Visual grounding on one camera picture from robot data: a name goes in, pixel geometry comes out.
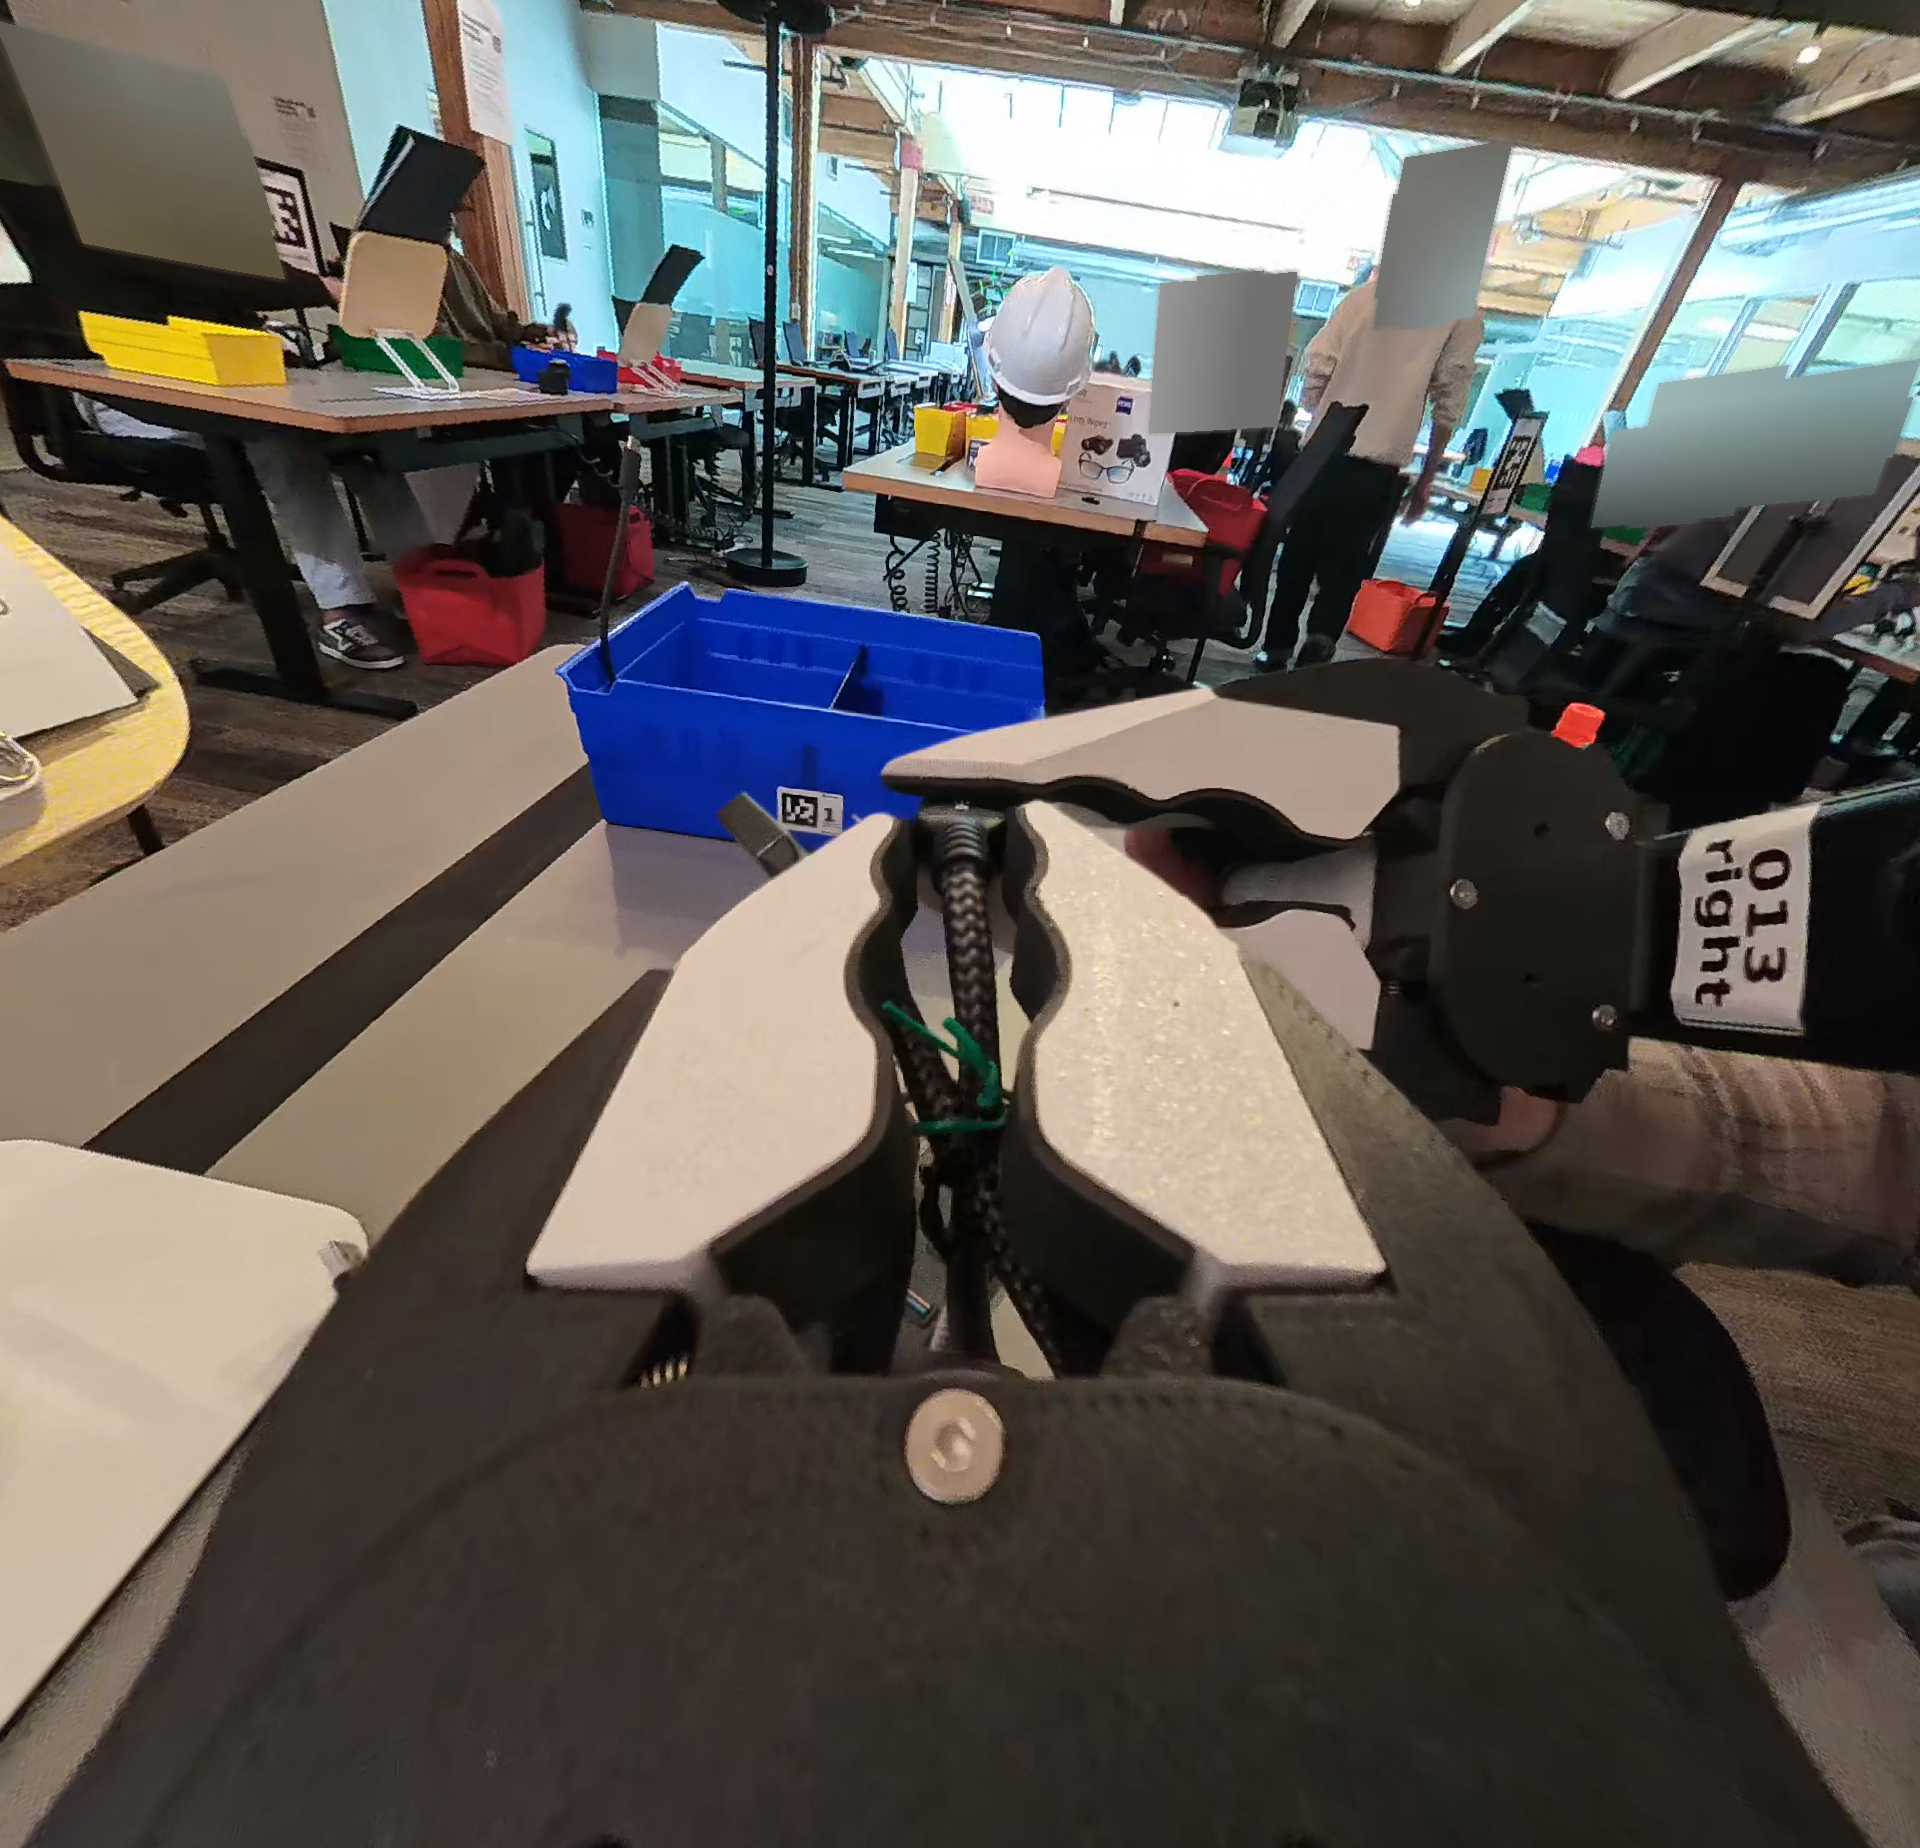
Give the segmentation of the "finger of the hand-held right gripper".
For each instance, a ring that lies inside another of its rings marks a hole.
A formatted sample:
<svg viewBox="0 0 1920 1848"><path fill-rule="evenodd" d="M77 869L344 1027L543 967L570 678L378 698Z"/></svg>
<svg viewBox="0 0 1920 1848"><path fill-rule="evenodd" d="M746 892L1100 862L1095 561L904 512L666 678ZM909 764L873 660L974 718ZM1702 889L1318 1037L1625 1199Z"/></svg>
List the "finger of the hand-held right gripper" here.
<svg viewBox="0 0 1920 1848"><path fill-rule="evenodd" d="M1348 847L1408 773L1389 723L1188 691L942 739L890 762L885 782L923 802L1212 828L1241 847Z"/></svg>
<svg viewBox="0 0 1920 1848"><path fill-rule="evenodd" d="M1379 847L1364 838L1295 862L1243 864L1224 876L1215 923L1243 961L1283 978L1357 1051L1372 1051L1382 980L1373 936Z"/></svg>

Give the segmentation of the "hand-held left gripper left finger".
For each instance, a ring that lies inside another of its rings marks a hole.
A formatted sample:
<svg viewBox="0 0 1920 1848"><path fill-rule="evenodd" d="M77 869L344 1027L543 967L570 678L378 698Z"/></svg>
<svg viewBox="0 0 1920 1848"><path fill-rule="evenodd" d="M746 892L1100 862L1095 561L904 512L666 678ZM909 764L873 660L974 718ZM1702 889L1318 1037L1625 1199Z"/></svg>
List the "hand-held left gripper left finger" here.
<svg viewBox="0 0 1920 1848"><path fill-rule="evenodd" d="M900 1322L918 1137L881 1007L907 995L915 833L870 816L684 952L525 1260L534 1281Z"/></svg>

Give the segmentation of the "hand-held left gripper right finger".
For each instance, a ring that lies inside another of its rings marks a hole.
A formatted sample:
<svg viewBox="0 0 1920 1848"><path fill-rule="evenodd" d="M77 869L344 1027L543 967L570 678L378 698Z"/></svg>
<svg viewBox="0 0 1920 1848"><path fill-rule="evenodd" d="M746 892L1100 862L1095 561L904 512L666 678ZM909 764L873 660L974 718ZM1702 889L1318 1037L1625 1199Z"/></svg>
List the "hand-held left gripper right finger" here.
<svg viewBox="0 0 1920 1848"><path fill-rule="evenodd" d="M1212 918L1069 812L1005 825L1026 1016L1005 1128L1017 1254L1080 1326L1172 1300L1372 1291L1387 1260L1274 1001Z"/></svg>

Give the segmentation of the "green twist tie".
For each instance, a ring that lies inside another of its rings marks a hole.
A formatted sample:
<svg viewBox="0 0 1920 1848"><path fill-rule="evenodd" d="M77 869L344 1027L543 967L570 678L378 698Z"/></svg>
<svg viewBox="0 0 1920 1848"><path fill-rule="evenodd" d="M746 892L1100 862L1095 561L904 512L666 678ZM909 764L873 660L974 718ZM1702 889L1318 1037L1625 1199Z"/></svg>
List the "green twist tie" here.
<svg viewBox="0 0 1920 1848"><path fill-rule="evenodd" d="M881 1019L921 1141L947 1146L1005 1129L1002 1068L956 1019L933 1028L903 1001L885 1001Z"/></svg>

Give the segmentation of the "white printed box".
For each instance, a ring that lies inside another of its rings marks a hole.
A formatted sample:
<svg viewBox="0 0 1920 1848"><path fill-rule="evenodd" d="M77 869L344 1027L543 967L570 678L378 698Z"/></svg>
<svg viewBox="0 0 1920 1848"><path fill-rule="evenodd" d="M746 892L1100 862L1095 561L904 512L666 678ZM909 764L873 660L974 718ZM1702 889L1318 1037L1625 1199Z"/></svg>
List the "white printed box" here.
<svg viewBox="0 0 1920 1848"><path fill-rule="evenodd" d="M1138 517L1157 506L1172 435L1155 435L1152 420L1152 384L1113 374L1095 374L1071 397L1059 445L1059 502L1091 506L1126 504Z"/></svg>

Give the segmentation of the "mannequin head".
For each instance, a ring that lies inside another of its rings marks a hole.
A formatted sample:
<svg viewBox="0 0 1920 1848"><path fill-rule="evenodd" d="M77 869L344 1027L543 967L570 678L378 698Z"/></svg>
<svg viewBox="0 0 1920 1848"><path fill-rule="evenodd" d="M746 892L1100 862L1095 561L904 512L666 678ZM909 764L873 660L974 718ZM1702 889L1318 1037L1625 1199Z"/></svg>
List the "mannequin head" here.
<svg viewBox="0 0 1920 1848"><path fill-rule="evenodd" d="M1002 391L990 417L974 415L972 435L992 431L983 441L972 441L974 487L1021 495L1022 499L1055 499L1064 484L1064 459L1056 437L1064 434L1064 412L1056 404L1034 404Z"/></svg>

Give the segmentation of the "wooden work desk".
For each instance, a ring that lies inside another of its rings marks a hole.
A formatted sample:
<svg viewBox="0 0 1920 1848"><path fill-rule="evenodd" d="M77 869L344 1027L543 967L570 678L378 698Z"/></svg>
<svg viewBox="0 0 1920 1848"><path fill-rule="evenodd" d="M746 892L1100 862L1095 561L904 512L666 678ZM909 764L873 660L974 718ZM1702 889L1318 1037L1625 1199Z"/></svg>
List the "wooden work desk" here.
<svg viewBox="0 0 1920 1848"><path fill-rule="evenodd" d="M988 586L975 566L978 543L1041 540L1069 548L1117 543L1131 563L1149 544L1196 555L1209 544L1207 525L1170 484L1162 484L1149 506L1087 491L1044 499L982 489L965 459L921 455L914 443L844 469L841 487L874 499L894 608L920 607L942 620L983 620L988 613Z"/></svg>
<svg viewBox="0 0 1920 1848"><path fill-rule="evenodd" d="M442 391L406 391L397 380L338 368L293 370L272 387L114 374L102 360L13 357L6 374L23 384L127 406L144 420L203 440L238 575L268 640L270 666L195 658L189 668L200 687L382 723L412 718L421 707L379 691L327 682L293 593L293 568L246 455L249 441L290 437L331 462L363 460L387 471L419 471L561 451L583 437L594 415L633 420L638 443L659 443L692 434L696 415L710 409L743 404L742 387L702 386L546 394L523 384L507 386L500 374Z"/></svg>

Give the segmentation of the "blue plastic bin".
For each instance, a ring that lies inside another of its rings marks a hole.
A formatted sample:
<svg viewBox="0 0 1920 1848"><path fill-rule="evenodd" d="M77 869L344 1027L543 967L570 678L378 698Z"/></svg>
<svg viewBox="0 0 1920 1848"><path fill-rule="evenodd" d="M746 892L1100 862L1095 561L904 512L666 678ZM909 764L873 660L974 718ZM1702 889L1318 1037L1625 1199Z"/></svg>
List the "blue plastic bin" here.
<svg viewBox="0 0 1920 1848"><path fill-rule="evenodd" d="M676 587L560 676L604 823L718 840L748 795L808 848L918 812L899 757L1044 717L1034 634L737 587Z"/></svg>

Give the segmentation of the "white hard hat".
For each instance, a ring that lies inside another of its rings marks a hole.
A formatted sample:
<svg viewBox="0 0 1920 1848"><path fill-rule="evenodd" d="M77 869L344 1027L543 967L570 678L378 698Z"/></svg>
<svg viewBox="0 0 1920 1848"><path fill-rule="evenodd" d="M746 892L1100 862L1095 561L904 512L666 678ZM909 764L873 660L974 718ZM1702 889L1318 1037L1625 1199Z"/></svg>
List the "white hard hat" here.
<svg viewBox="0 0 1920 1848"><path fill-rule="evenodd" d="M1022 277L986 325L982 351L998 394L1061 409L1094 374L1091 301L1065 267Z"/></svg>

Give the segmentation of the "black foam wrist rest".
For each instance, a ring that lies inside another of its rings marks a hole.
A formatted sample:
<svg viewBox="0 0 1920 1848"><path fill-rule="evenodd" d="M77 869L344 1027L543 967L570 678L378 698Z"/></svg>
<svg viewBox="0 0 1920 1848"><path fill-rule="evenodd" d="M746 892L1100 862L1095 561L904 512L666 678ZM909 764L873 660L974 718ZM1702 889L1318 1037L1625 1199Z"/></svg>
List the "black foam wrist rest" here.
<svg viewBox="0 0 1920 1848"><path fill-rule="evenodd" d="M1762 1395L1732 1334L1671 1270L1602 1237L1533 1225L1654 1428L1725 1601L1788 1565L1792 1507Z"/></svg>

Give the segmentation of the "red plastic bin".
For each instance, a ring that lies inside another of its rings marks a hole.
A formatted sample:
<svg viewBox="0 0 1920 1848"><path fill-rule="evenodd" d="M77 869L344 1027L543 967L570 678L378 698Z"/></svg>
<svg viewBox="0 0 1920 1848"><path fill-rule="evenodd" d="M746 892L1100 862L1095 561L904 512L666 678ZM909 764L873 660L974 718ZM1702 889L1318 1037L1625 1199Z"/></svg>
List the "red plastic bin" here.
<svg viewBox="0 0 1920 1848"><path fill-rule="evenodd" d="M654 528L643 506L620 517L617 509L564 502L553 511L549 533L558 587L568 593L599 598L609 563L616 566L616 602L656 581Z"/></svg>
<svg viewBox="0 0 1920 1848"><path fill-rule="evenodd" d="M523 570L504 572L486 550L434 544L397 560L392 572L425 665L507 668L540 648L546 625L540 555Z"/></svg>

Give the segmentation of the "white document stand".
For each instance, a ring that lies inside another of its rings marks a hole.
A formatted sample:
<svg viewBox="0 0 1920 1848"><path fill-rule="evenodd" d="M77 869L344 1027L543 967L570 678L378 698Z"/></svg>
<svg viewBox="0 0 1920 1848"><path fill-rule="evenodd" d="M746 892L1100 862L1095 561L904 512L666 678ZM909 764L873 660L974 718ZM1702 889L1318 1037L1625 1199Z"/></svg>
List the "white document stand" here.
<svg viewBox="0 0 1920 1848"><path fill-rule="evenodd" d="M2 1142L2 1718L278 1389L371 1242L347 1212Z"/></svg>

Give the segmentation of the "printed instruction sheet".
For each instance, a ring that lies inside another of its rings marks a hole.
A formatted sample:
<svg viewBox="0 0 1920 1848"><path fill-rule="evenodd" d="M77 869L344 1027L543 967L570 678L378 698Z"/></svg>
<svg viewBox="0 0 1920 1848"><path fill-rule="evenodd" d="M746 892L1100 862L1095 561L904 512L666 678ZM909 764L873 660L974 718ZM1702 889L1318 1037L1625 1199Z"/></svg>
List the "printed instruction sheet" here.
<svg viewBox="0 0 1920 1848"><path fill-rule="evenodd" d="M136 704L136 693L23 560L2 560L2 733L29 739Z"/></svg>

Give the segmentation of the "yellow plastic bin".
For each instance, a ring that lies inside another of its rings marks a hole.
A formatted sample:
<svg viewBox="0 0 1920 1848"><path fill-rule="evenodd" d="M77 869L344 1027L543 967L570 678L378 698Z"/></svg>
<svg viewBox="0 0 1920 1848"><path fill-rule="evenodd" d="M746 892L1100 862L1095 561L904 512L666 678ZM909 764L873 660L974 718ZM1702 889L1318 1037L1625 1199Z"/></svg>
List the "yellow plastic bin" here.
<svg viewBox="0 0 1920 1848"><path fill-rule="evenodd" d="M274 330L90 310L80 313L80 330L112 374L206 387L277 387L286 382L286 343Z"/></svg>

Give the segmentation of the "black white marker sign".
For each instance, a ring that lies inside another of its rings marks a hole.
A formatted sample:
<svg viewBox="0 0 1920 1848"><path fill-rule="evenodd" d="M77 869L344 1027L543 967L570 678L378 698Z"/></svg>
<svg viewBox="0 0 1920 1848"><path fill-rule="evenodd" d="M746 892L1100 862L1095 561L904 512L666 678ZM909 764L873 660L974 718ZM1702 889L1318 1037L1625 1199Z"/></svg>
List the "black white marker sign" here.
<svg viewBox="0 0 1920 1848"><path fill-rule="evenodd" d="M256 170L268 196L278 261L307 277L323 277L327 258L320 220L302 170L266 157L256 158Z"/></svg>

